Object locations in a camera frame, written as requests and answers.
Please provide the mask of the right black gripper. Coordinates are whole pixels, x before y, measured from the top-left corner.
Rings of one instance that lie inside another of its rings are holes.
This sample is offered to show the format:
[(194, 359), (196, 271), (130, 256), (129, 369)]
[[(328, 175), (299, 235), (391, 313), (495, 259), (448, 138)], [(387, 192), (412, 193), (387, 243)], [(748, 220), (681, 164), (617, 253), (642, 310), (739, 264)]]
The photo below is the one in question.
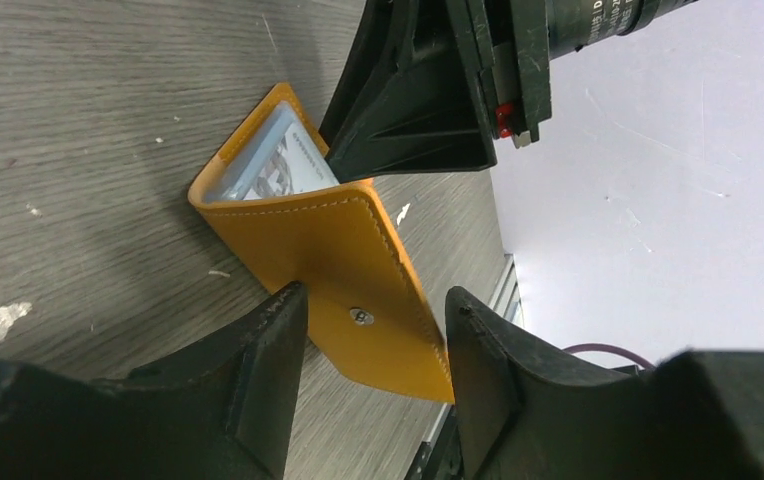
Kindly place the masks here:
[(683, 1), (368, 1), (319, 127), (342, 182), (481, 171), (539, 140), (550, 63)]

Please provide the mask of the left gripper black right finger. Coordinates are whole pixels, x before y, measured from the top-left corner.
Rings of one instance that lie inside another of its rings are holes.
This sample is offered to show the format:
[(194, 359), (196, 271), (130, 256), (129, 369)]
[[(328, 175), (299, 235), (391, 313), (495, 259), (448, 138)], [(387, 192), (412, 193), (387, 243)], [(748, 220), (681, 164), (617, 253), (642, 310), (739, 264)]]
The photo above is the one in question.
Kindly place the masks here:
[(468, 479), (764, 479), (764, 352), (682, 352), (631, 375), (469, 291), (445, 323)]

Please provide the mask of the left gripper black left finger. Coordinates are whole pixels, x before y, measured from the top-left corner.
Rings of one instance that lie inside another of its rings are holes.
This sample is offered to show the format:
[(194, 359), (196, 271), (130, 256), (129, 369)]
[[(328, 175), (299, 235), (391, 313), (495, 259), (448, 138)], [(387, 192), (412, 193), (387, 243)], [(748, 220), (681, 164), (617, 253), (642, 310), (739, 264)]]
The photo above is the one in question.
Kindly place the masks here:
[(122, 379), (0, 360), (0, 479), (279, 479), (308, 293), (255, 309)]

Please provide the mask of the white VIP diamond card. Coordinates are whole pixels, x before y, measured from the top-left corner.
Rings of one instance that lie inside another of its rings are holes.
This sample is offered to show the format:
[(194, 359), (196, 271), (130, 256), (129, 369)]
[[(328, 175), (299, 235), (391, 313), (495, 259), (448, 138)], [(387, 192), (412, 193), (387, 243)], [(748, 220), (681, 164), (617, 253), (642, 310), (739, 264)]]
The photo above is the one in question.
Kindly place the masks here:
[(313, 192), (339, 184), (305, 128), (280, 121), (267, 130), (243, 170), (240, 199)]

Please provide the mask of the orange leather card holder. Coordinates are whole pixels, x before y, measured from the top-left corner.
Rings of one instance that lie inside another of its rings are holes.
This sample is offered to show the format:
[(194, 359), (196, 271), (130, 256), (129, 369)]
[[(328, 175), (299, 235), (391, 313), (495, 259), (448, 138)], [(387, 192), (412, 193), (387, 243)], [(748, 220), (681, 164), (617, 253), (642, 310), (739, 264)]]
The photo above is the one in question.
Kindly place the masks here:
[(313, 151), (327, 152), (294, 90), (278, 83), (195, 177), (189, 203), (267, 290), (292, 281), (307, 287), (309, 337), (344, 377), (452, 402), (444, 338), (371, 180), (273, 199), (207, 201), (208, 189), (280, 103), (298, 115)]

